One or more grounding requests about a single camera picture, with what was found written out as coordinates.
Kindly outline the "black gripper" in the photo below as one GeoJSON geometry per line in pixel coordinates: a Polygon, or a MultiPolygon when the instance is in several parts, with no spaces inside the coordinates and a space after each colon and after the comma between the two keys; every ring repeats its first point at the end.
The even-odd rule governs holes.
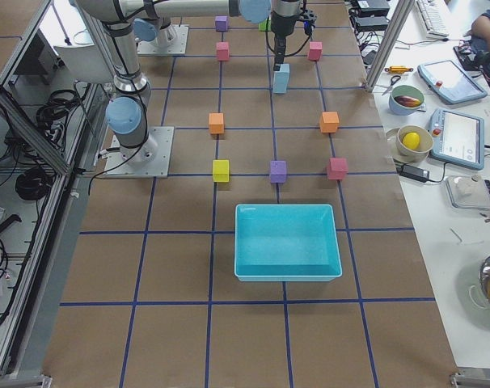
{"type": "Polygon", "coordinates": [[[274,36],[274,71],[280,70],[280,64],[285,63],[285,51],[286,51],[286,37],[276,34],[274,36]]]}

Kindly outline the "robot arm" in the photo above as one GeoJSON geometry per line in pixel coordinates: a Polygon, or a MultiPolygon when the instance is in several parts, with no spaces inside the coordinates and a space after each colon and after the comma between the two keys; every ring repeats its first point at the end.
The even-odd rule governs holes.
{"type": "Polygon", "coordinates": [[[77,1],[76,4],[103,27],[116,88],[116,98],[107,106],[106,118],[119,142],[121,158],[136,165],[152,155],[154,147],[146,144],[150,83],[138,60],[133,20],[153,3],[138,1],[132,6],[126,1],[77,1]]]}

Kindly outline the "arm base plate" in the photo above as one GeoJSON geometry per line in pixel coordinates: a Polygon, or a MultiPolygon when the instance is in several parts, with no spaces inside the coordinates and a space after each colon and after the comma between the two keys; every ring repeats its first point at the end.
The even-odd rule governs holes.
{"type": "Polygon", "coordinates": [[[139,56],[171,57],[186,53],[189,26],[171,24],[157,30],[151,26],[148,32],[144,28],[134,28],[139,56]]]}
{"type": "Polygon", "coordinates": [[[136,156],[135,151],[120,148],[113,135],[111,147],[119,150],[108,154],[103,173],[110,178],[125,179],[168,177],[174,133],[172,126],[149,127],[148,140],[136,156]]]}

